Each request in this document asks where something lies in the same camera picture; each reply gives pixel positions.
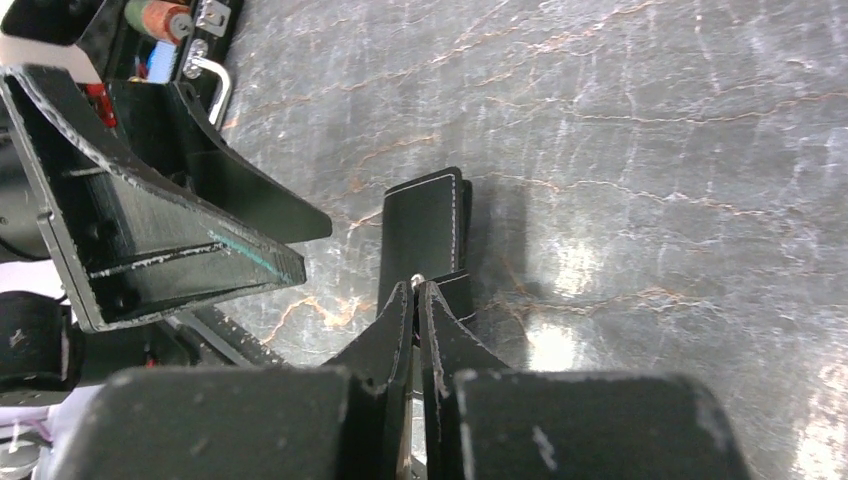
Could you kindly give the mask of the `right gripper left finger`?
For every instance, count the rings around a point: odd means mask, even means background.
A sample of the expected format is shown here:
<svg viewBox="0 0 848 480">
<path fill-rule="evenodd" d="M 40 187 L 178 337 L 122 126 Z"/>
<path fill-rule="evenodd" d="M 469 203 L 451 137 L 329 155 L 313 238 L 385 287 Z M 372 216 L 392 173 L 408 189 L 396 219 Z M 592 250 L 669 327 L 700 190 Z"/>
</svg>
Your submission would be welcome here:
<svg viewBox="0 0 848 480">
<path fill-rule="evenodd" d="M 397 283 L 374 322 L 325 365 L 332 479 L 411 477 L 414 292 Z"/>
</svg>

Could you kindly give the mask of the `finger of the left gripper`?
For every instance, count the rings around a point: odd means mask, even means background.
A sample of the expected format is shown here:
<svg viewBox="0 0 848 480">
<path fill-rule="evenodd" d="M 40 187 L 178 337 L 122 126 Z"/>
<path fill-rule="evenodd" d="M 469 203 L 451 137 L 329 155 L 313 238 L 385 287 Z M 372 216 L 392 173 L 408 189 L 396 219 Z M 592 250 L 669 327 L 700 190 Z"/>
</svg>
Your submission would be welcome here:
<svg viewBox="0 0 848 480">
<path fill-rule="evenodd" d="M 1 258 L 51 261 L 88 332 L 304 283 L 304 259 L 145 164 L 71 76 L 1 71 Z"/>
<path fill-rule="evenodd" d="M 330 217 L 233 150 L 186 83 L 108 85 L 121 135 L 159 174 L 282 244 L 332 234 Z"/>
</svg>

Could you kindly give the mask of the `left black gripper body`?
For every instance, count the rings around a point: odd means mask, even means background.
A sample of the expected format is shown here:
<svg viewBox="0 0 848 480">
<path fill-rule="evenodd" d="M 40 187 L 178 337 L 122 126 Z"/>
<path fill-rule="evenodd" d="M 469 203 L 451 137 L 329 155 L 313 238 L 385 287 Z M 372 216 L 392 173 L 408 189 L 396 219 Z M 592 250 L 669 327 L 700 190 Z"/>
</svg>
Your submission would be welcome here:
<svg viewBox="0 0 848 480">
<path fill-rule="evenodd" d="M 1 34 L 1 66 L 34 65 L 67 72 L 107 128 L 115 128 L 113 103 L 101 75 L 89 56 L 76 45 L 58 45 Z"/>
</svg>

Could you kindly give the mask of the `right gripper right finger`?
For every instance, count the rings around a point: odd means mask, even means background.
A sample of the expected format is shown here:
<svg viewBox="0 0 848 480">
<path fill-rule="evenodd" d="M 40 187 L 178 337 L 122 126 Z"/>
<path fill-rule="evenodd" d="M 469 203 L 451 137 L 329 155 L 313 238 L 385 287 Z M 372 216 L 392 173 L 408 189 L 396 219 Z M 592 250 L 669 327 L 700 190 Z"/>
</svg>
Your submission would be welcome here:
<svg viewBox="0 0 848 480">
<path fill-rule="evenodd" d="M 418 287 L 418 331 L 427 475 L 430 479 L 468 479 L 463 400 L 455 386 L 456 376 L 465 370 L 498 370 L 507 365 L 454 315 L 433 281 Z"/>
</svg>

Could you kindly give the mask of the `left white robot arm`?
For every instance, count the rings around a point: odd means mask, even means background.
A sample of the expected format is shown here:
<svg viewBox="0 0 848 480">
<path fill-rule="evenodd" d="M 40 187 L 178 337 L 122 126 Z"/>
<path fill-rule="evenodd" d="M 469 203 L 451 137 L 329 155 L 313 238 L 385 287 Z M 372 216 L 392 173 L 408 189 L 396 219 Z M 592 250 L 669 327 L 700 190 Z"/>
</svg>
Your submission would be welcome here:
<svg viewBox="0 0 848 480">
<path fill-rule="evenodd" d="M 169 319 L 306 279 L 298 242 L 329 217 L 233 151 L 174 84 L 105 85 L 83 51 L 3 34 L 1 259 L 51 260 L 66 300 L 1 296 L 1 403 L 52 406 L 83 382 L 105 408 L 66 442 L 67 478 L 174 476 L 156 454 L 219 453 L 262 374 L 200 369 Z"/>
</svg>

